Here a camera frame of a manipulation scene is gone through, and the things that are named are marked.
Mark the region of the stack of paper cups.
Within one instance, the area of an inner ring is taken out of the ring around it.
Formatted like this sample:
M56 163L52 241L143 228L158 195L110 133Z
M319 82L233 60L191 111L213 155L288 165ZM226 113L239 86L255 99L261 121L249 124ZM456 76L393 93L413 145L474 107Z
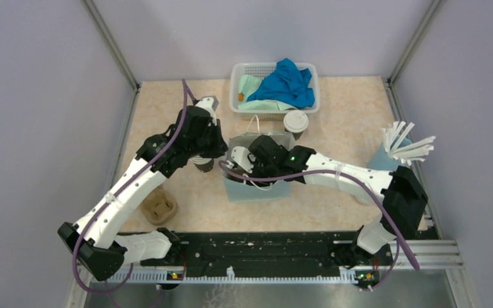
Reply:
M208 173L214 168L213 158L192 157L190 161L202 173Z

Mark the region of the pale blue paper bag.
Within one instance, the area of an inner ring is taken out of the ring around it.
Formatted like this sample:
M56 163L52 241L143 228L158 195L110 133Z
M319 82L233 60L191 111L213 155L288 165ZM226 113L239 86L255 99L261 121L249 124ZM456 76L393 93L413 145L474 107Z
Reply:
M229 150L223 159L223 164L231 172L239 175L238 178L229 175L226 171L222 172L223 182L227 197L232 203L270 201L288 198L291 195L291 184L280 180L278 182L252 182L245 178L250 176L231 160L231 152L235 146L248 148L251 143L261 135L267 135L278 145L290 150L295 145L295 139L290 132L263 132L260 130L259 118L255 115L251 122L256 123L256 128L251 131L249 128L238 136L229 139Z

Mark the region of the brown cardboard cup carrier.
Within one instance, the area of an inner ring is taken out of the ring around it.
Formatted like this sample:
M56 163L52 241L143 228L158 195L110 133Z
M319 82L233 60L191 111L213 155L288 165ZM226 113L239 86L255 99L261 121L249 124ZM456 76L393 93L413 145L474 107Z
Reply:
M158 187L141 202L140 209L149 223L159 226L175 217L178 203L167 190Z

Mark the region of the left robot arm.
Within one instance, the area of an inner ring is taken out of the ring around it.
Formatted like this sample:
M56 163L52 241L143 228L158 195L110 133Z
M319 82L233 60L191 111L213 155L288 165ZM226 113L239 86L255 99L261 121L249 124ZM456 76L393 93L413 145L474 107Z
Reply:
M150 259L176 263L180 241L172 232L158 228L119 235L119 230L148 195L190 158L219 158L227 150L212 104L200 101L181 110L165 133L145 140L124 175L89 213L60 226L58 235L73 253L73 261L98 281L112 277L124 264Z

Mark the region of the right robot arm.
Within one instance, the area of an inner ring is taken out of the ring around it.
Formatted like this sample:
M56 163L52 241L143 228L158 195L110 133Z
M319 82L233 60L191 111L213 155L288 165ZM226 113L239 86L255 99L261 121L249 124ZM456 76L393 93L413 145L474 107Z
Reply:
M417 234L428 196L414 172L404 166L393 171L368 169L331 159L312 148L291 149L261 135L246 148L232 151L234 161L256 183L296 181L335 188L376 205L380 218L361 227L351 257L368 264L385 244Z

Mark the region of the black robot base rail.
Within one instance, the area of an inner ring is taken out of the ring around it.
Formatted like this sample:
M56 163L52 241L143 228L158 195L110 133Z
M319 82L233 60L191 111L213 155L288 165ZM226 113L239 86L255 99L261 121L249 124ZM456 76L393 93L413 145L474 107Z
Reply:
M376 285L411 271L404 250L389 243L353 256L353 232L180 232L170 263L123 266L112 283Z

